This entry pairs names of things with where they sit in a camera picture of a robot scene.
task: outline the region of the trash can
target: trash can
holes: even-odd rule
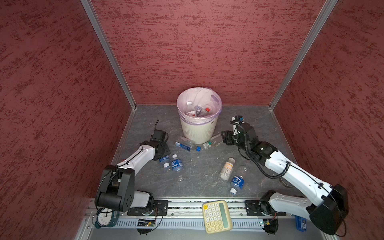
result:
[[[206,117],[191,117],[185,114],[187,102],[191,101],[193,106],[209,108],[211,115]],[[184,136],[196,144],[208,142],[211,139],[217,118],[222,110],[222,102],[219,95],[210,88],[190,88],[182,92],[177,98],[177,109],[179,111],[181,126]]]

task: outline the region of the alarm clock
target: alarm clock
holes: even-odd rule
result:
[[[117,211],[112,211],[112,209],[100,209],[97,213],[95,227],[113,227],[116,225],[118,218],[119,214]]]

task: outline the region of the empty plastic bottle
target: empty plastic bottle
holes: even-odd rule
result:
[[[209,109],[209,108],[205,108],[205,109],[203,109],[201,112],[200,112],[200,115],[199,115],[199,117],[205,117],[205,116],[207,116],[207,115],[210,115],[210,112],[211,110]]]
[[[197,117],[194,107],[192,107],[192,102],[187,102],[187,108],[185,109],[185,114],[190,117]]]
[[[196,144],[192,140],[190,140],[186,137],[177,136],[175,144],[177,147],[184,148],[187,151],[196,150],[196,151],[200,152],[200,147],[197,147]]]
[[[223,137],[221,136],[221,134],[217,134],[216,136],[213,136],[211,138],[211,140],[209,140],[208,142],[204,143],[203,147],[204,147],[205,150],[207,150],[210,147],[217,147],[221,143],[223,143]]]
[[[240,166],[236,171],[235,176],[231,182],[231,194],[236,195],[237,191],[242,190],[244,186],[244,177],[247,175],[248,170],[245,166]]]
[[[180,171],[184,168],[183,163],[180,159],[178,159],[177,154],[172,155],[172,170],[173,171]]]
[[[224,163],[223,168],[221,169],[221,172],[219,174],[219,179],[224,179],[228,181],[229,176],[231,176],[233,166],[235,165],[235,160],[233,158],[229,158],[228,161]]]
[[[165,169],[167,169],[167,170],[169,169],[169,163],[170,163],[169,156],[165,156],[163,158],[160,158],[159,162],[160,162],[160,165],[164,166]]]

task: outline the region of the yellow calculator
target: yellow calculator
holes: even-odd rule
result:
[[[207,233],[224,232],[232,229],[232,220],[226,201],[204,203],[203,216]]]

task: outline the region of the bottle cap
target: bottle cap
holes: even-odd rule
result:
[[[231,188],[230,192],[232,193],[232,195],[236,195],[236,193],[237,193],[236,189],[234,189],[234,188]]]

